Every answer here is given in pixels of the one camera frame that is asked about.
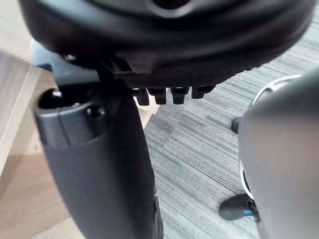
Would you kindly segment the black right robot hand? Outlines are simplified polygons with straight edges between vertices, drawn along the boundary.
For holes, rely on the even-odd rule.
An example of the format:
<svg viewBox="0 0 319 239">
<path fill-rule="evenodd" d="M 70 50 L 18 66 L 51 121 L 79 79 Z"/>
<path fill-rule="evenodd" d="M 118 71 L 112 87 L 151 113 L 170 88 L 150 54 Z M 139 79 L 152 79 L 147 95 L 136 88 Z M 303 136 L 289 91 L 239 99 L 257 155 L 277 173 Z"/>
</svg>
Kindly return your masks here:
<svg viewBox="0 0 319 239">
<path fill-rule="evenodd" d="M 32 61 L 53 73 L 33 114 L 49 169 L 88 239 L 161 239 L 137 107 L 183 104 L 277 58 L 314 0 L 21 0 Z"/>
</svg>

